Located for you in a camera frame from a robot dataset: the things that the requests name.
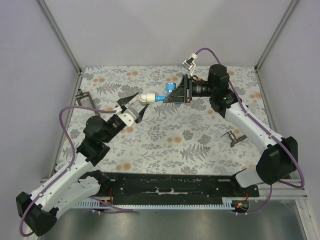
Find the blue plastic faucet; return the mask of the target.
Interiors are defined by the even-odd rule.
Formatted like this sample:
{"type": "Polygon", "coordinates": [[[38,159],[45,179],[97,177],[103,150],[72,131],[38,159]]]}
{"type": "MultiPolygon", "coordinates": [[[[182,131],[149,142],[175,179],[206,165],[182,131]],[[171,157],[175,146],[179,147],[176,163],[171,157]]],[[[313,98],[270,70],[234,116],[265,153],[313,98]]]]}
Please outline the blue plastic faucet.
{"type": "Polygon", "coordinates": [[[166,94],[165,95],[156,94],[155,95],[155,102],[163,102],[164,99],[176,89],[176,87],[177,87],[177,85],[173,82],[166,83],[165,84],[166,94]]]}

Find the white plastic elbow fitting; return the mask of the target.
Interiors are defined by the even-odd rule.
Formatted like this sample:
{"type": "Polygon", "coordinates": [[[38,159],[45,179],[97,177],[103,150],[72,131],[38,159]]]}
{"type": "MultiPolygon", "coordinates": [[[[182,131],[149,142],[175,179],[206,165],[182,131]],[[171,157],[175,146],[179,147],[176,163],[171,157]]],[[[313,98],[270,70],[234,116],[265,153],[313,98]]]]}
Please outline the white plastic elbow fitting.
{"type": "Polygon", "coordinates": [[[155,93],[143,93],[139,96],[139,103],[142,106],[146,106],[147,104],[154,104],[155,102],[156,102],[155,93]]]}

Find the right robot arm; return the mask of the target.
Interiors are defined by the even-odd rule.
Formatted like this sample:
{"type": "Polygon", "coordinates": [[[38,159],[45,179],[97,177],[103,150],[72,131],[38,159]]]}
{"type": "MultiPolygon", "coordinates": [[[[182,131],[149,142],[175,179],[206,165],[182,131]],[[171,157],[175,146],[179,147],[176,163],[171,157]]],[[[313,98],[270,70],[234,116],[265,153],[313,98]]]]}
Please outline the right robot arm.
{"type": "Polygon", "coordinates": [[[169,91],[163,100],[166,104],[186,104],[193,98],[208,97],[211,108],[240,129],[259,150],[261,157],[256,166],[234,174],[235,181],[229,184],[233,196],[242,196],[252,185],[281,182],[298,170],[297,141],[293,137],[284,138],[253,115],[231,86],[225,66],[212,65],[207,80],[194,81],[185,74],[179,85],[166,88],[169,91]]]}

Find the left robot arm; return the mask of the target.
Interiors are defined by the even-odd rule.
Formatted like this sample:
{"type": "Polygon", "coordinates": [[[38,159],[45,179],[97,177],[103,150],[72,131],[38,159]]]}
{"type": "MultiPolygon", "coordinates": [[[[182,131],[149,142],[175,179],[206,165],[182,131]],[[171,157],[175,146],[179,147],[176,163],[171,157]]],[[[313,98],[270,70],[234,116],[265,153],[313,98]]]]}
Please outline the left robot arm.
{"type": "Polygon", "coordinates": [[[71,145],[72,158],[31,193],[16,197],[19,233],[22,237],[42,236],[53,228],[57,220],[79,202],[101,197],[110,192],[110,178],[94,167],[106,156],[107,146],[125,127],[142,121],[147,109],[136,111],[129,102],[137,94],[120,98],[112,111],[78,105],[77,109],[93,111],[85,123],[84,139],[78,147],[71,145]]]}

